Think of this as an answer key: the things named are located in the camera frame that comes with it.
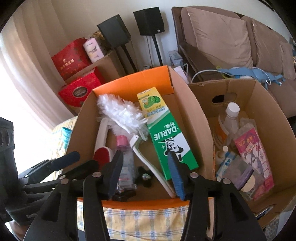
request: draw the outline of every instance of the pink bottle cap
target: pink bottle cap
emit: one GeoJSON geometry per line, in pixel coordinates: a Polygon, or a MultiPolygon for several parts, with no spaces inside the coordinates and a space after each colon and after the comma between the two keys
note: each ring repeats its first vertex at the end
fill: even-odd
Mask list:
{"type": "Polygon", "coordinates": [[[116,137],[116,146],[128,146],[128,139],[126,136],[116,137]]]}

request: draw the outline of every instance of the white wall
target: white wall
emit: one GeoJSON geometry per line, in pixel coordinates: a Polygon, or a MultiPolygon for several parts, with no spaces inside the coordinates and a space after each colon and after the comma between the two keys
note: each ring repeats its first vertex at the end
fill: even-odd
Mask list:
{"type": "MultiPolygon", "coordinates": [[[[254,18],[287,40],[291,36],[280,17],[258,0],[51,0],[66,34],[71,40],[97,31],[97,25],[120,14],[128,28],[138,65],[150,65],[150,57],[145,36],[140,36],[133,12],[150,7],[159,7],[165,24],[165,32],[157,35],[164,64],[169,64],[168,51],[177,49],[175,27],[171,8],[173,6],[211,6],[234,11],[254,18]]],[[[151,37],[152,62],[159,65],[151,37]]],[[[129,52],[134,56],[131,45],[129,52]]]]}

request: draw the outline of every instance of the brown cardboard box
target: brown cardboard box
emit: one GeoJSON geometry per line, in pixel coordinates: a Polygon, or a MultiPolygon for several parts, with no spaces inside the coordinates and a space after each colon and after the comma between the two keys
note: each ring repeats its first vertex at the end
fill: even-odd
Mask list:
{"type": "MultiPolygon", "coordinates": [[[[171,113],[182,130],[189,146],[199,164],[198,173],[207,179],[215,179],[213,160],[213,139],[207,119],[195,96],[184,80],[167,66],[138,72],[118,80],[109,82],[92,91],[78,115],[67,153],[78,151],[81,159],[78,163],[64,169],[64,172],[93,158],[99,123],[99,110],[96,105],[97,96],[103,93],[119,95],[125,100],[138,104],[137,94],[156,87],[168,105],[171,113]]],[[[115,148],[115,137],[108,133],[107,146],[115,148]]],[[[140,145],[140,151],[160,172],[162,172],[151,139],[140,145]]],[[[136,165],[144,164],[135,156],[136,165]]],[[[162,209],[187,205],[179,198],[171,199],[156,178],[151,188],[138,186],[137,195],[127,203],[107,201],[105,207],[117,209],[162,209]]]]}
{"type": "Polygon", "coordinates": [[[115,52],[115,50],[112,50],[106,56],[94,62],[93,64],[87,66],[83,70],[79,71],[78,73],[73,75],[71,78],[67,79],[65,82],[67,84],[70,84],[72,81],[83,76],[85,73],[91,71],[95,67],[98,67],[100,73],[102,74],[106,82],[116,80],[126,75],[119,61],[117,53],[115,52]]]}
{"type": "Polygon", "coordinates": [[[296,194],[296,139],[286,117],[271,95],[255,80],[213,80],[192,84],[190,89],[199,101],[211,129],[217,122],[219,111],[231,101],[240,106],[240,116],[255,119],[275,186],[258,201],[249,202],[249,206],[254,213],[259,213],[274,205],[259,220],[262,227],[266,226],[296,194]],[[213,98],[223,95],[224,103],[213,103],[213,98]]]}

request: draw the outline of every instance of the white plastic handle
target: white plastic handle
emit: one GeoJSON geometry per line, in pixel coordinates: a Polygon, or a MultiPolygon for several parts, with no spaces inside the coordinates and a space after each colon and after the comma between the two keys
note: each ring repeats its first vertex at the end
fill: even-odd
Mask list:
{"type": "Polygon", "coordinates": [[[101,147],[106,145],[107,133],[108,133],[108,122],[109,118],[105,117],[101,120],[98,135],[96,137],[96,144],[94,148],[94,153],[101,147]]]}
{"type": "Polygon", "coordinates": [[[138,147],[139,147],[140,141],[141,141],[141,138],[138,135],[133,136],[133,138],[131,139],[130,146],[133,149],[134,153],[153,172],[153,174],[159,180],[161,185],[165,188],[165,190],[170,195],[170,197],[175,198],[176,193],[175,193],[175,190],[172,188],[172,186],[165,180],[164,176],[159,172],[159,170],[156,169],[156,167],[153,166],[139,151],[138,147]]]}

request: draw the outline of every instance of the curtain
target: curtain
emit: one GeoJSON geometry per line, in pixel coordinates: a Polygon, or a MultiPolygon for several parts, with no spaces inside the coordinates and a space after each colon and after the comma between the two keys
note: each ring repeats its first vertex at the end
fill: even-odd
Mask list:
{"type": "Polygon", "coordinates": [[[14,123],[19,173],[49,157],[52,129],[73,117],[57,96],[65,82],[51,56],[69,42],[54,13],[27,0],[0,33],[0,116],[14,123]]]}

